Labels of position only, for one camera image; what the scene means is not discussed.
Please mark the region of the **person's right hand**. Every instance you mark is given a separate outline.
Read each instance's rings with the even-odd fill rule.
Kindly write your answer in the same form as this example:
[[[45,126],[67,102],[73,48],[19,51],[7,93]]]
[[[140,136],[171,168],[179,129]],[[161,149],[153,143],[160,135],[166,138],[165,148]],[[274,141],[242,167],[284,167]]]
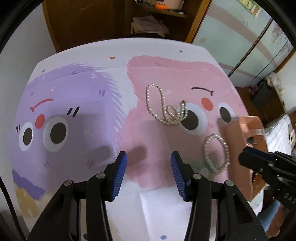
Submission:
[[[269,225],[269,228],[266,233],[267,238],[276,237],[280,233],[280,229],[288,214],[289,210],[286,209],[286,207],[283,204],[281,204]]]

